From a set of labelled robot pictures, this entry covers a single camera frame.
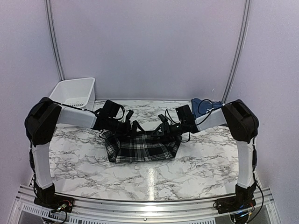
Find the blue t-shirt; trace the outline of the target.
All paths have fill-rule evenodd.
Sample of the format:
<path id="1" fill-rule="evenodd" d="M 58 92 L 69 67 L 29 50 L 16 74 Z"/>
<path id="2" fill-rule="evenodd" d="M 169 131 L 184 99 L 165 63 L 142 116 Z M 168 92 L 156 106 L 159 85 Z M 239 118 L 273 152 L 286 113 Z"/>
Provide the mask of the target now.
<path id="1" fill-rule="evenodd" d="M 216 110 L 224 106 L 221 101 L 212 101 L 209 99 L 193 98 L 191 100 L 192 114 L 195 118 L 206 115 L 212 110 Z"/>

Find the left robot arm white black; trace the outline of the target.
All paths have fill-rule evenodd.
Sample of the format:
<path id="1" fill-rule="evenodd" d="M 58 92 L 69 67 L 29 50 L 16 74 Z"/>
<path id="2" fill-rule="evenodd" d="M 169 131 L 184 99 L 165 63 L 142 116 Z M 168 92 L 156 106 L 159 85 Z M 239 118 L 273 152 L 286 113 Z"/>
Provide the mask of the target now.
<path id="1" fill-rule="evenodd" d="M 34 189 L 38 201 L 50 208 L 62 201 L 56 195 L 55 185 L 50 174 L 49 147 L 58 124 L 107 130 L 124 136 L 134 136 L 137 130 L 143 131 L 137 121 L 130 121 L 133 111 L 123 113 L 122 121 L 116 118 L 124 107 L 111 100 L 95 111 L 61 104 L 43 97 L 29 111 L 24 121 L 26 136 L 30 142 L 29 162 L 34 173 Z"/>

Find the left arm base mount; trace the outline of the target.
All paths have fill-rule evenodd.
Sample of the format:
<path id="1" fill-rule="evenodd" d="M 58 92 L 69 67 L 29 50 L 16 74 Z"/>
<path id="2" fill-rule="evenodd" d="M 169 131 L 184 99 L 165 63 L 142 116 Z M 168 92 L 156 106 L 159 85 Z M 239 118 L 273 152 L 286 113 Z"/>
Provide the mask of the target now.
<path id="1" fill-rule="evenodd" d="M 74 198 L 61 195 L 54 195 L 51 202 L 45 202 L 36 197 L 34 199 L 34 204 L 52 209 L 55 212 L 66 211 L 70 213 L 73 209 Z"/>

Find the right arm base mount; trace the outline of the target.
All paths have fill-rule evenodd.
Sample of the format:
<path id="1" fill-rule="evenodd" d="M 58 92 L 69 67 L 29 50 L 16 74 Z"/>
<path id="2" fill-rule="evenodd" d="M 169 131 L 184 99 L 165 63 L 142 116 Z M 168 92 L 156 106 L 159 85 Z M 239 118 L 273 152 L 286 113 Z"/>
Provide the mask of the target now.
<path id="1" fill-rule="evenodd" d="M 213 207 L 218 211 L 219 214 L 253 208 L 255 206 L 256 201 L 253 196 L 250 196 L 246 200 L 241 199 L 239 196 L 230 196 L 216 199 L 216 201 L 213 203 Z"/>

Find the plaid black white garment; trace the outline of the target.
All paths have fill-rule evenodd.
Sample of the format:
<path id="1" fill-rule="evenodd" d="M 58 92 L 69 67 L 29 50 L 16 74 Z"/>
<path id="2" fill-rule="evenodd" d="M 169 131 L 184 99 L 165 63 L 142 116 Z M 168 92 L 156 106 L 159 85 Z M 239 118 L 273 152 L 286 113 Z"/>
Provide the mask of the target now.
<path id="1" fill-rule="evenodd" d="M 102 134 L 108 160 L 114 163 L 170 160 L 176 157 L 182 136 L 155 138 L 150 132 L 123 136 L 111 131 Z"/>

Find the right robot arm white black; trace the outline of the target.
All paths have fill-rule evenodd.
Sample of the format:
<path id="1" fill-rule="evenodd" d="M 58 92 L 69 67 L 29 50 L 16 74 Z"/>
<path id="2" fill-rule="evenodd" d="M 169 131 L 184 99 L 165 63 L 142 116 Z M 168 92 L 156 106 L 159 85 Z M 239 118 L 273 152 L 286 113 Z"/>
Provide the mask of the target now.
<path id="1" fill-rule="evenodd" d="M 176 108 L 178 123 L 169 124 L 166 116 L 160 114 L 161 124 L 151 133 L 153 137 L 174 137 L 183 133 L 199 133 L 206 129 L 227 125 L 238 149 L 238 180 L 232 206 L 241 209 L 253 197 L 257 183 L 255 169 L 257 152 L 255 138 L 258 135 L 259 120 L 240 99 L 227 103 L 207 114 L 196 118 L 190 107 L 184 105 Z"/>

